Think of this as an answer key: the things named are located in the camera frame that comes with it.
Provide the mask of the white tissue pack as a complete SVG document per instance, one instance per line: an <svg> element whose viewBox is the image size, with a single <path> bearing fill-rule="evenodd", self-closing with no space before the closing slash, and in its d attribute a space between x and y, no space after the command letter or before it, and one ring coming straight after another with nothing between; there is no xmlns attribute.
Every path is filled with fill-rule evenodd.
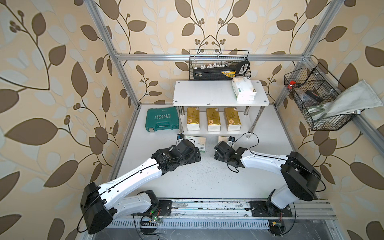
<svg viewBox="0 0 384 240"><path fill-rule="evenodd" d="M222 142L222 141L224 141L224 142L228 142L229 141L229 137L226 137L226 136L218 136L218 142L220 143L220 142Z"/></svg>
<svg viewBox="0 0 384 240"><path fill-rule="evenodd" d="M236 77L232 79L232 87L238 102L250 102L257 94L249 77Z"/></svg>
<svg viewBox="0 0 384 240"><path fill-rule="evenodd" d="M185 136L186 139L190 139L196 147L199 148L200 152L205 152L206 150L206 137L197 137L197 136Z"/></svg>

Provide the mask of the gold tissue pack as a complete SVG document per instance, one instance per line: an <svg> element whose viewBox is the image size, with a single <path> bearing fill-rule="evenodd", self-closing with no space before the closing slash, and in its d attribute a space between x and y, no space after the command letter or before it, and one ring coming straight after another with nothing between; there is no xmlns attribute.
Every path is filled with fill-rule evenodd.
<svg viewBox="0 0 384 240"><path fill-rule="evenodd" d="M200 130L200 109L199 107L188 107L187 109L187 130Z"/></svg>
<svg viewBox="0 0 384 240"><path fill-rule="evenodd" d="M242 123L237 108L225 108L224 110L228 132L240 131Z"/></svg>
<svg viewBox="0 0 384 240"><path fill-rule="evenodd" d="M208 132L219 132L221 130L221 119L218 108L207 108Z"/></svg>

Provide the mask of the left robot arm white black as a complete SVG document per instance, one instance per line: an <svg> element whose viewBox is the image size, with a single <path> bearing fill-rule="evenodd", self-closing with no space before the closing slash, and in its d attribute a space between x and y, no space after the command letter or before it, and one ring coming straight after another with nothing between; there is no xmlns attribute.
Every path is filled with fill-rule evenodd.
<svg viewBox="0 0 384 240"><path fill-rule="evenodd" d="M178 167L199 161L199 148L190 140L183 139L177 145L157 150L140 166L119 178L101 185L91 182L84 188L80 202L85 231L93 235L119 216L156 209L159 201L153 191L144 191L133 197L128 195Z"/></svg>

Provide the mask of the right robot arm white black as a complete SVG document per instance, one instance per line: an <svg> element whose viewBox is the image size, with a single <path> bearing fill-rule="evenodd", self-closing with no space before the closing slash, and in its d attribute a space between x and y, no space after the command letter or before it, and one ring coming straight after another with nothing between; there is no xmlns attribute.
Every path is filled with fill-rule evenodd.
<svg viewBox="0 0 384 240"><path fill-rule="evenodd" d="M268 210L282 210L303 200L311 202L316 195L321 174L298 152L268 155L239 147L234 150L224 141L215 147L215 159L235 168L255 168L282 176L285 184L272 190L266 201Z"/></svg>

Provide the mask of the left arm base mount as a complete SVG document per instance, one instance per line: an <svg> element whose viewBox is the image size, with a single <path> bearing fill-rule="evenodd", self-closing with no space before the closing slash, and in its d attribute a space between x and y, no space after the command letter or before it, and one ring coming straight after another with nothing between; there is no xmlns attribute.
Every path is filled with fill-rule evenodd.
<svg viewBox="0 0 384 240"><path fill-rule="evenodd" d="M147 216L150 218L170 216L172 211L171 200L160 200L156 208L148 209L144 213L138 213L138 216Z"/></svg>

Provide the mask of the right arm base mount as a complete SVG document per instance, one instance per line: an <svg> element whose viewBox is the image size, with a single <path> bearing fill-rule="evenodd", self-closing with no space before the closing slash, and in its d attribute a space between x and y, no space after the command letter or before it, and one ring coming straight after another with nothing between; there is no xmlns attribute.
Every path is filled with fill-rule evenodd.
<svg viewBox="0 0 384 240"><path fill-rule="evenodd" d="M273 204L267 204L266 201L250 201L249 204L253 217L290 218L294 216L289 207L279 209Z"/></svg>

